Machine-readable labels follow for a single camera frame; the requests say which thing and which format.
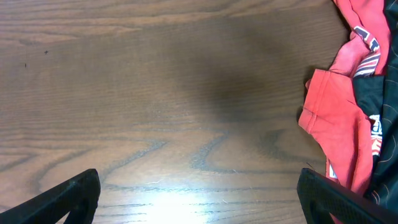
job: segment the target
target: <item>wooden tabletop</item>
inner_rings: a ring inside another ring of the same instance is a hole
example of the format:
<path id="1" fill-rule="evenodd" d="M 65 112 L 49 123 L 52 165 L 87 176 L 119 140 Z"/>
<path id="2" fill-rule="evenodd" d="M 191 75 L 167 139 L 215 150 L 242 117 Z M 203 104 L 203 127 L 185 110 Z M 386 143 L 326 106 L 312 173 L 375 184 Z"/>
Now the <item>wooden tabletop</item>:
<path id="1" fill-rule="evenodd" d="M 328 0 L 0 2 L 0 211 L 95 168 L 94 223 L 305 223 Z"/>

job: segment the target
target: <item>black fabric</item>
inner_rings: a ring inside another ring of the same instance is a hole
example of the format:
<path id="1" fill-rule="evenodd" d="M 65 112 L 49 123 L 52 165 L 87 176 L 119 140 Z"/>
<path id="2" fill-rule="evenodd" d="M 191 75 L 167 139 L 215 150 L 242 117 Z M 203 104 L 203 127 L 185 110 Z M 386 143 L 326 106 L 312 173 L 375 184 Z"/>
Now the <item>black fabric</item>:
<path id="1" fill-rule="evenodd" d="M 384 13 L 391 30 L 392 44 L 387 61 L 382 106 L 381 155 L 366 197 L 374 203 L 398 213 L 398 4 L 386 0 Z"/>
<path id="2" fill-rule="evenodd" d="M 373 169 L 379 161 L 379 152 L 382 143 L 381 113 L 383 105 L 384 76 L 354 77 L 354 94 L 356 103 L 364 114 L 369 116 L 372 123 L 372 155 Z"/>
<path id="3" fill-rule="evenodd" d="M 355 77 L 354 94 L 358 106 L 368 116 L 381 114 L 384 76 Z"/>

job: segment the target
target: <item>red fabric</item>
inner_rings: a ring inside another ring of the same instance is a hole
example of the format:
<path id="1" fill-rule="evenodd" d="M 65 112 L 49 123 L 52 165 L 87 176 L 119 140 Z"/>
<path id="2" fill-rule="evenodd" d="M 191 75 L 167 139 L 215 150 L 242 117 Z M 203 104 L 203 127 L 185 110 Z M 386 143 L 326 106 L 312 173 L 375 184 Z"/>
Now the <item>red fabric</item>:
<path id="1" fill-rule="evenodd" d="M 359 63 L 370 50 L 355 32 L 352 32 L 349 37 L 351 40 L 340 48 L 329 71 L 352 78 Z"/>
<path id="2" fill-rule="evenodd" d="M 363 195 L 372 171 L 371 124 L 355 103 L 351 79 L 316 70 L 298 124 L 321 145 L 342 186 Z"/>
<path id="3" fill-rule="evenodd" d="M 376 38 L 380 45 L 377 52 L 381 53 L 379 63 L 376 67 L 376 75 L 384 74 L 384 67 L 386 66 L 387 56 L 390 44 L 390 30 L 383 14 L 384 1 L 383 0 L 333 0 L 340 9 L 344 18 L 347 20 L 349 26 L 354 29 L 360 26 L 366 29 L 370 36 L 364 40 L 367 45 Z M 355 50 L 358 57 L 364 57 L 362 50 Z"/>

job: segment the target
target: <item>wood grain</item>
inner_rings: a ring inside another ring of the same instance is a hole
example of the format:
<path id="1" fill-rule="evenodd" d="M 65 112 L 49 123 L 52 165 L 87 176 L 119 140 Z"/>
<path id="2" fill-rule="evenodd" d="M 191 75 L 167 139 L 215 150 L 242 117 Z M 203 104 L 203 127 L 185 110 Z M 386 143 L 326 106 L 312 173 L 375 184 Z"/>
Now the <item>wood grain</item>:
<path id="1" fill-rule="evenodd" d="M 297 115 L 347 37 L 332 2 L 0 12 L 0 210 L 95 168 L 95 223 L 305 223 L 295 186 L 325 156 Z"/>
<path id="2" fill-rule="evenodd" d="M 146 27 L 184 24 L 319 6 L 328 0 L 18 0 L 0 1 L 0 49 L 118 36 Z"/>

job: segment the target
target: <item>pile of clothes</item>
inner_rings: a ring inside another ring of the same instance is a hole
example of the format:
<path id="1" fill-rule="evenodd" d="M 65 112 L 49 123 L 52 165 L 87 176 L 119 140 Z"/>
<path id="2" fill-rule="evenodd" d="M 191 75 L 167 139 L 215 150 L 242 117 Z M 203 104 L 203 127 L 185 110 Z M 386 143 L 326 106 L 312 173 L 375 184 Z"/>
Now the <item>pile of clothes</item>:
<path id="1" fill-rule="evenodd" d="M 398 212 L 398 1 L 334 2 L 350 41 L 307 82 L 298 123 L 321 145 L 329 179 Z"/>

